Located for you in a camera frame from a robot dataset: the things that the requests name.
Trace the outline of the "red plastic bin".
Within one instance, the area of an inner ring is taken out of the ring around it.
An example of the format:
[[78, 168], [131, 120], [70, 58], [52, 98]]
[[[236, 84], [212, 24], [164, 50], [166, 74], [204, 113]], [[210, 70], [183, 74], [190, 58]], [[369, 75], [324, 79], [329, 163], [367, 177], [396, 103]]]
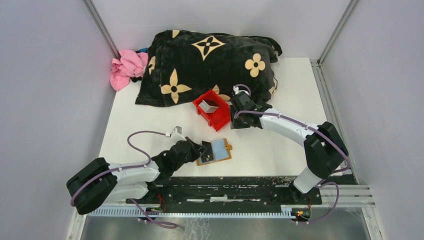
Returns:
[[[202, 100], [213, 101], [219, 106], [219, 108], [214, 113], [205, 113], [198, 107], [198, 104]], [[213, 128], [216, 132], [219, 132], [223, 127], [230, 123], [230, 106], [213, 90], [209, 90], [202, 94], [192, 103], [195, 106], [196, 113], [201, 116], [206, 121], [207, 125]]]

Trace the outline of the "yellow leather card holder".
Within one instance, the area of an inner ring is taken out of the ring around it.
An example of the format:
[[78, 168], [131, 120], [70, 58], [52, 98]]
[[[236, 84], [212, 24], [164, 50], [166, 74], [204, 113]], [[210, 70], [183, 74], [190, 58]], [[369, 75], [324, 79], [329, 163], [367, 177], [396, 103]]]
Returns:
[[230, 160], [232, 158], [231, 151], [233, 150], [233, 147], [231, 144], [229, 144], [226, 138], [217, 139], [210, 143], [212, 145], [214, 160], [212, 162], [208, 162], [207, 164], [200, 164], [199, 162], [200, 157], [199, 157], [196, 160], [197, 166], [213, 164], [213, 163], [217, 163], [217, 162], [221, 162], [225, 160]]

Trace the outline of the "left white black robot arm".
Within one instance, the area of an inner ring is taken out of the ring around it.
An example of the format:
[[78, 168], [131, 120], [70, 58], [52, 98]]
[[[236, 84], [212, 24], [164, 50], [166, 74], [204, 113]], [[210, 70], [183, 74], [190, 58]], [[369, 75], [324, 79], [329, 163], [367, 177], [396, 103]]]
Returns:
[[70, 204], [80, 215], [85, 215], [102, 204], [127, 199], [152, 203], [158, 191], [150, 183], [168, 179], [183, 165], [212, 155], [211, 143], [197, 144], [187, 137], [146, 163], [108, 163], [105, 158], [98, 157], [67, 181]]

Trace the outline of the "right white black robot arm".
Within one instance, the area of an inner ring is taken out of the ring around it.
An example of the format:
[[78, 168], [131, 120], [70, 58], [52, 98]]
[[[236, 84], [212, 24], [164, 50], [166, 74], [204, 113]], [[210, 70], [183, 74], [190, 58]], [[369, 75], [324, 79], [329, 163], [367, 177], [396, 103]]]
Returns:
[[289, 184], [289, 199], [302, 204], [309, 191], [336, 173], [349, 153], [336, 127], [325, 121], [312, 124], [282, 114], [267, 103], [255, 103], [245, 90], [230, 99], [232, 129], [259, 128], [286, 137], [304, 149], [306, 167]]

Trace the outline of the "black credit card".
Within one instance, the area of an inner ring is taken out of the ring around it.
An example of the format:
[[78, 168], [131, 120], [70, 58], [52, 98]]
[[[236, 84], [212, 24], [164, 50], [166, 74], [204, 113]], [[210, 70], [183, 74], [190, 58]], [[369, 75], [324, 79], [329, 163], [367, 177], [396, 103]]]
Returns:
[[203, 156], [201, 156], [200, 158], [199, 158], [199, 163], [201, 164], [201, 165], [203, 165], [203, 164], [207, 164], [207, 163], [209, 163], [209, 162], [212, 162], [214, 160], [214, 156], [213, 155], [210, 155], [210, 154], [204, 154]]
[[202, 146], [204, 147], [203, 155], [213, 155], [214, 156], [212, 144], [210, 142], [202, 141]]

